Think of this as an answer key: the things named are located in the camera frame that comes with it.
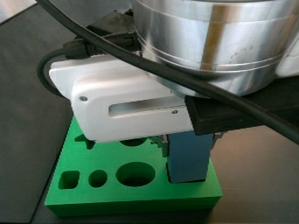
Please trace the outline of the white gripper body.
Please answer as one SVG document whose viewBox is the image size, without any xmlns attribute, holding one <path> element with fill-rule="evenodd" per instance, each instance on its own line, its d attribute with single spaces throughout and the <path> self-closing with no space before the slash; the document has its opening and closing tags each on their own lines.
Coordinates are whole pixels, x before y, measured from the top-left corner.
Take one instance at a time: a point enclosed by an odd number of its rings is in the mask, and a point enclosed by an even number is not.
<svg viewBox="0 0 299 224">
<path fill-rule="evenodd" d="M 147 72 L 108 55 L 55 62 L 50 76 L 92 141 L 107 143 L 192 129 L 184 99 Z"/>
</svg>

